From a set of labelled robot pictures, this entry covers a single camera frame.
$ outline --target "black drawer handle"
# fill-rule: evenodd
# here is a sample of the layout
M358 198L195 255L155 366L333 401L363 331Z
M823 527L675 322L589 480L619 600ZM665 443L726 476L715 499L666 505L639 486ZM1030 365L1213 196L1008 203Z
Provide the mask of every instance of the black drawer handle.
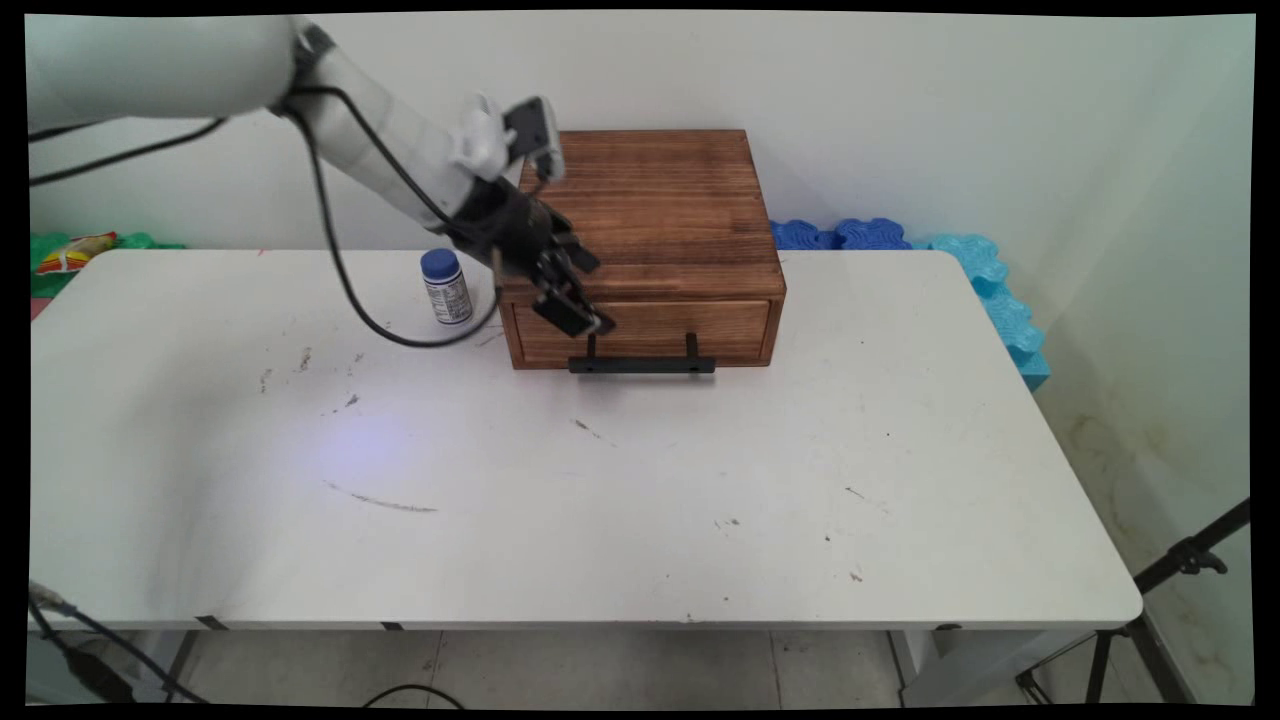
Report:
M699 357L698 333L685 333L684 357L596 357L595 333L586 336L586 357L570 357L570 373L714 373L714 357Z

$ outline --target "table surface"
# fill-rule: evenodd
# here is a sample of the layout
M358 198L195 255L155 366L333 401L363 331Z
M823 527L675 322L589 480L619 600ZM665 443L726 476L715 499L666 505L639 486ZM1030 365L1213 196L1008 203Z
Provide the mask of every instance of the table surface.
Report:
M416 252L347 256L393 331L457 332ZM1139 614L952 258L782 261L771 366L581 377L512 370L497 318L392 345L323 251L108 252L31 325L31 578L119 628Z

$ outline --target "tiled floor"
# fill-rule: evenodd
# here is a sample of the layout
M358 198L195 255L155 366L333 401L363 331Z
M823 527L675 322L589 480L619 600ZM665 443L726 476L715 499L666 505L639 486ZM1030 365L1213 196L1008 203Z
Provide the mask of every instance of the tiled floor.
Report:
M1115 659L1137 661L1116 643ZM1037 671L1079 702L1092 642ZM1108 671L1107 702L1155 702L1149 678ZM201 633L182 674L212 702L358 706L421 683L506 710L897 707L886 633L584 629L556 632ZM975 705L1024 705L1014 682ZM407 691L379 706L444 703Z

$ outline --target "white wall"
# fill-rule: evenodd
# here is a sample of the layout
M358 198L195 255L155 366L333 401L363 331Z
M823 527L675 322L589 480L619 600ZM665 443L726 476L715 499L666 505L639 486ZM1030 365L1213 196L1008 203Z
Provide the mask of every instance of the white wall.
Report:
M1044 346L1037 401L1134 571L1249 495L1252 22L1240 29L1189 132L1092 238L1101 252ZM1196 696L1247 705L1249 532L1216 552L1226 575L1179 577L1147 603Z
M1158 156L1185 132L1199 87L1224 72L1216 41L1239 24L815 12L316 19L442 124L485 90L507 102L544 94L566 129L746 128L774 219L883 215L910 236L984 232L1042 323L1078 273L1050 283L1030 273L1133 201L1155 164L1128 160ZM184 127L84 131L36 146L32 170ZM424 243L410 220L344 181L333 192L344 237L366 247ZM36 190L31 209L37 232L141 229L201 247L321 243L301 141L266 113L198 146Z
M1048 331L1055 377L1042 409L1126 559L1137 568L1240 495L1253 17L316 19L374 78L442 124L484 90L506 102L547 95L564 129L740 127L774 219L828 225L879 215L909 237L988 234L1011 265L1010 286ZM35 146L31 169L192 124L91 128ZM433 242L360 186L330 177L348 246ZM323 242L302 142L265 113L196 146L37 188L31 218L35 232L146 231L198 247ZM1093 420L1073 436L1079 416ZM1073 437L1103 427L1110 450L1092 441L1073 450ZM1143 445L1147 430L1157 439ZM1152 443L1164 455L1148 451ZM1240 700L1252 688L1239 602L1247 579L1243 570L1199 578L1207 582L1197 588L1213 589L1188 588L1190 610L1157 607L1161 629L1194 638L1174 650L1211 697Z

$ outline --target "table leg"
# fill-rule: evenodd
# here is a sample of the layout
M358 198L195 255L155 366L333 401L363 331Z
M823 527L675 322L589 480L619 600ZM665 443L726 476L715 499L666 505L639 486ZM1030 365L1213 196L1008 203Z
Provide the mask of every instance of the table leg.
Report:
M1079 639L1080 630L946 630L948 648L902 689L906 707L966 705Z

